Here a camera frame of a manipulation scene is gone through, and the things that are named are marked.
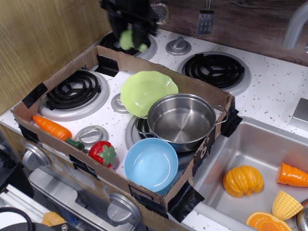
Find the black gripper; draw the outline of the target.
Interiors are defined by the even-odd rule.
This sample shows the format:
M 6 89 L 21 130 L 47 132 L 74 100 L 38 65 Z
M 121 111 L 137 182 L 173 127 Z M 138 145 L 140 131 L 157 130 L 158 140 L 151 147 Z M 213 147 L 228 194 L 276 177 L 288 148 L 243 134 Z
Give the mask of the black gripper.
M 101 0 L 117 40 L 132 25 L 134 48 L 145 51 L 151 46 L 149 34 L 156 35 L 158 16 L 147 0 Z

